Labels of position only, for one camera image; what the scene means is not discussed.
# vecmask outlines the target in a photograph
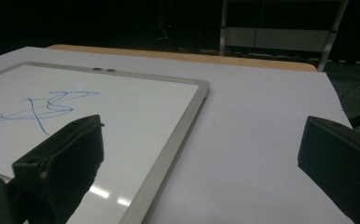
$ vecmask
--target white table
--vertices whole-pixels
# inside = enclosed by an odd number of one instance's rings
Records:
[[[37,48],[0,56],[0,70],[26,61],[210,82],[145,223],[352,223],[297,166],[309,115],[350,126],[324,73]]]

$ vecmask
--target wooden edge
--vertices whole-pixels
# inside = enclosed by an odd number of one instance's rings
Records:
[[[230,65],[317,72],[317,69],[313,65],[308,63],[292,63],[292,62],[232,58],[232,57],[221,57],[221,56],[200,55],[200,54],[147,51],[147,50],[138,50],[138,49],[110,49],[110,48],[60,45],[60,44],[49,46],[48,49],[62,49],[62,50],[81,51],[81,52],[89,52],[89,53],[117,54],[117,55],[128,55],[128,56],[172,59],[172,60],[197,62],[197,63],[221,63],[221,64],[230,64]]]

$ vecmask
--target whiteboard frame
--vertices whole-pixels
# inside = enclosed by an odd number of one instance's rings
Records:
[[[139,73],[130,73],[126,71],[121,71],[121,74],[116,74],[114,69],[102,69],[102,68],[87,68],[63,64],[53,64],[53,63],[36,63],[36,62],[25,62],[18,63],[13,66],[10,66],[7,69],[1,70],[0,75],[8,71],[21,67],[23,65],[31,66],[40,66],[47,68],[56,68],[63,70],[72,70],[87,72],[93,74],[103,74],[111,75],[118,77],[133,77],[133,78],[142,78],[158,81],[167,81],[167,82],[176,82],[184,84],[197,85],[198,89],[195,92],[192,100],[188,104],[185,112],[175,126],[171,136],[164,145],[162,151],[159,153],[156,161],[149,170],[145,180],[143,181],[141,187],[137,190],[132,203],[125,211],[119,223],[141,223],[145,218],[150,205],[155,199],[159,188],[164,181],[165,176],[168,174],[173,161],[176,158],[176,155],[181,151],[183,142],[187,137],[188,132],[190,131],[192,124],[195,118],[198,116],[199,111],[203,105],[203,102],[209,95],[210,84],[205,80],[200,79],[191,79],[191,78],[182,78],[182,77],[166,77],[158,75],[149,75],[149,74],[139,74]]]

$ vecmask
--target blue marker drawing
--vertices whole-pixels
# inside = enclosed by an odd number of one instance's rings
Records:
[[[73,101],[78,98],[90,97],[99,95],[96,91],[50,91],[49,94],[53,96],[50,98],[26,98],[20,101],[24,103],[26,108],[22,111],[11,114],[0,115],[0,121],[13,119],[35,119],[40,126],[43,133],[49,135],[44,129],[42,119],[56,118],[68,114],[75,110],[69,105],[63,103]]]

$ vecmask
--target small whiteboard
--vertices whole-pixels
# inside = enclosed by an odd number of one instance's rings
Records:
[[[68,223],[140,223],[208,90],[111,69],[10,67],[0,72],[0,175],[13,177],[11,163],[65,124],[99,114],[104,162]]]

